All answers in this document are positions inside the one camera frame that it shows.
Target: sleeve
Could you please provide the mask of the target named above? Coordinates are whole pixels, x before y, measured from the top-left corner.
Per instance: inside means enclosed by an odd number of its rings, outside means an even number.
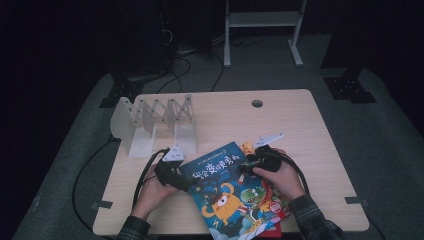
[[[304,239],[343,239],[343,230],[326,220],[309,195],[303,195],[289,203]]]
[[[150,224],[141,218],[128,216],[116,240],[143,240],[149,232]]]

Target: children's book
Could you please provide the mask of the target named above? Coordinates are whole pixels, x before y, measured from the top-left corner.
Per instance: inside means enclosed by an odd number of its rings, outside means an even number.
[[[188,192],[215,240],[252,239],[288,214],[270,183],[239,170],[246,163],[231,142],[179,168],[183,176],[200,179]]]

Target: yellow cartoon character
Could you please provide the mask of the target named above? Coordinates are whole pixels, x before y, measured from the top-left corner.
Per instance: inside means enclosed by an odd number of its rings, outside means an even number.
[[[228,187],[230,192],[222,192],[219,196],[211,199],[212,213],[209,213],[206,209],[207,206],[202,207],[202,214],[204,217],[210,218],[216,216],[224,225],[228,224],[228,218],[231,217],[240,208],[245,208],[244,204],[238,197],[233,195],[234,187],[229,183],[221,184],[222,187]]]

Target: wooden desk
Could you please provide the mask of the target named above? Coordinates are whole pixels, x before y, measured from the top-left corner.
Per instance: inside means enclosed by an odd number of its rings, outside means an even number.
[[[183,99],[185,94],[141,95],[145,100]],[[242,144],[259,136],[283,132],[285,137],[271,144],[284,149],[302,169],[312,198],[327,219],[345,231],[364,231],[368,220],[360,204],[347,204],[345,197],[356,193],[347,176],[325,123],[308,90],[270,90],[245,92],[192,93],[197,148],[191,161],[231,141]],[[263,106],[252,106],[260,100]],[[158,128],[154,152],[174,145],[171,133]],[[117,235],[131,212],[138,178],[148,158],[128,158],[119,147],[93,231],[98,235]],[[209,234],[192,198],[185,192],[176,195],[154,211],[148,221],[150,234]],[[293,216],[282,222],[283,232],[298,231]]]

